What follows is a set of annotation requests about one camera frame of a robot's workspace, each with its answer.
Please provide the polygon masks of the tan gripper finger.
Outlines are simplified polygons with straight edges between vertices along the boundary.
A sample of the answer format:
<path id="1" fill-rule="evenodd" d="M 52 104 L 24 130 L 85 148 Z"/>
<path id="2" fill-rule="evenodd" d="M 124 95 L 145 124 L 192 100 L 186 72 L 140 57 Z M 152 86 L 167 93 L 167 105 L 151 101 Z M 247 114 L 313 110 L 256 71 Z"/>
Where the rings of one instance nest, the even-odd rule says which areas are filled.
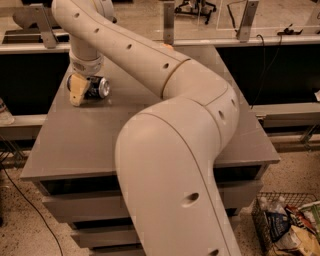
<path id="1" fill-rule="evenodd" d="M 89 88 L 88 80 L 84 76 L 74 73 L 70 76 L 69 87 L 71 104 L 73 106 L 80 106 L 84 99 L 85 93 Z"/>

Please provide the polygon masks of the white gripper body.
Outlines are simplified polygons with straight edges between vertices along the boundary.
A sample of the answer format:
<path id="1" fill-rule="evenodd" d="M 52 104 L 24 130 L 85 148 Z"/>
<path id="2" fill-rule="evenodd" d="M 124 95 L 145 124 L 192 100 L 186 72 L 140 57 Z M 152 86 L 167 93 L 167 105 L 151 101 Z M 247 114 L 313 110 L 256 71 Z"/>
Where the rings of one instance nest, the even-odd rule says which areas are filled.
<path id="1" fill-rule="evenodd" d="M 82 76 L 93 76 L 97 74 L 103 64 L 103 56 L 101 54 L 98 54 L 93 60 L 84 60 L 70 51 L 69 58 L 72 70 Z"/>

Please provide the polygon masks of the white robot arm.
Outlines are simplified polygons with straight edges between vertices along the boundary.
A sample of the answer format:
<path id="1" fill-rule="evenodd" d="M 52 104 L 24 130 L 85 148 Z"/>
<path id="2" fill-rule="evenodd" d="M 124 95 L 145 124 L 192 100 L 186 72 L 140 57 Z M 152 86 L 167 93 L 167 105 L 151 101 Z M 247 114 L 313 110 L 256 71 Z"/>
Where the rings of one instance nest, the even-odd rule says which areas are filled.
<path id="1" fill-rule="evenodd" d="M 109 58 L 161 101 L 133 116 L 116 142 L 122 195 L 147 256 L 241 256 L 213 177 L 239 120 L 235 90 L 201 63 L 112 21 L 110 0 L 53 0 L 70 35 L 70 101 Z"/>

